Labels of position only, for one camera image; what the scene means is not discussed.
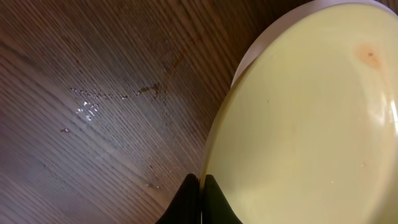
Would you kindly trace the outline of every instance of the wooden surface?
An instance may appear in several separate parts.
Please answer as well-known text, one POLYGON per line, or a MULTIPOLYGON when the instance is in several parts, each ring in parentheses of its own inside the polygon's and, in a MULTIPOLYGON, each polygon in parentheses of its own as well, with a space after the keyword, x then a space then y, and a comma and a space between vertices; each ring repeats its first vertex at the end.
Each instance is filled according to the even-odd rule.
POLYGON ((245 51, 304 2, 1 0, 0 223, 154 223, 245 51))

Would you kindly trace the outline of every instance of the yellow plate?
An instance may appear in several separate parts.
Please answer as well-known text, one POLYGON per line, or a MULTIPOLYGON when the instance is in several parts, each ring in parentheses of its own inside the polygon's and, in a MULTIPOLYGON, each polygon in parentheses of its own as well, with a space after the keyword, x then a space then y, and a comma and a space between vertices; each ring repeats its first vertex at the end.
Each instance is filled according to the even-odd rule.
POLYGON ((243 223, 381 222, 398 191, 397 90, 398 19, 365 4, 318 11, 234 85, 204 174, 243 223))

